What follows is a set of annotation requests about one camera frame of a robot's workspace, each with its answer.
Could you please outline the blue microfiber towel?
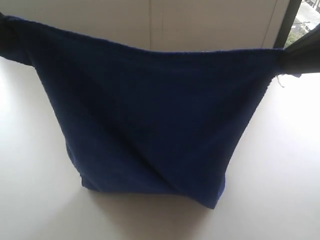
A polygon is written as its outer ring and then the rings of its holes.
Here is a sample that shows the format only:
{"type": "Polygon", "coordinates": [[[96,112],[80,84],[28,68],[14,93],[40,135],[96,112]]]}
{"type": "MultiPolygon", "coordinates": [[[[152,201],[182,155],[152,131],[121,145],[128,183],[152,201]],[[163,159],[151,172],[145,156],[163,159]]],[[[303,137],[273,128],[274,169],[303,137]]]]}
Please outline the blue microfiber towel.
{"type": "Polygon", "coordinates": [[[152,52],[5,16],[32,66],[82,185],[171,194],[214,208],[233,152],[282,73],[283,49],[152,52]]]}

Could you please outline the dark window frame post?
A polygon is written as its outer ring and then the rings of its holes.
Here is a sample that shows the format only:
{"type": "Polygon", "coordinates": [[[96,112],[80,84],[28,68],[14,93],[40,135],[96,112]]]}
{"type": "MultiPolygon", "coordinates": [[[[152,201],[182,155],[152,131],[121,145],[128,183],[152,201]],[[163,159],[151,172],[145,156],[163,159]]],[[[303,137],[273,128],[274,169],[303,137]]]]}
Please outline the dark window frame post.
{"type": "Polygon", "coordinates": [[[275,39],[273,48],[280,49],[285,46],[291,27],[295,21],[296,15],[300,8],[302,0],[290,0],[285,11],[280,29],[278,31],[277,37],[275,39]]]}

